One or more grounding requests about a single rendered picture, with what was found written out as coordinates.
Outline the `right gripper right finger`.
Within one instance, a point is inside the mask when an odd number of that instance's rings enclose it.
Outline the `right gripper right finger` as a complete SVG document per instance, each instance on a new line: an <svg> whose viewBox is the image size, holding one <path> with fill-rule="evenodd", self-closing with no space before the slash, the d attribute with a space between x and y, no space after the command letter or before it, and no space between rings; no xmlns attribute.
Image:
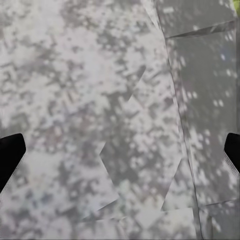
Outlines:
<svg viewBox="0 0 240 240"><path fill-rule="evenodd" d="M227 135L224 151L230 158L234 166L240 173L240 135L235 133L229 133Z"/></svg>

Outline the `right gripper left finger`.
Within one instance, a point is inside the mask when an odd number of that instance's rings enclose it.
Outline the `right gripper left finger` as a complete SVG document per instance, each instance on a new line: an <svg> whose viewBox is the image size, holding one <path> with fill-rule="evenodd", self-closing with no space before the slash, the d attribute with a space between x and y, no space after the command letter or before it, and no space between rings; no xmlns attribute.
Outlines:
<svg viewBox="0 0 240 240"><path fill-rule="evenodd" d="M26 153L22 133L0 138L0 193Z"/></svg>

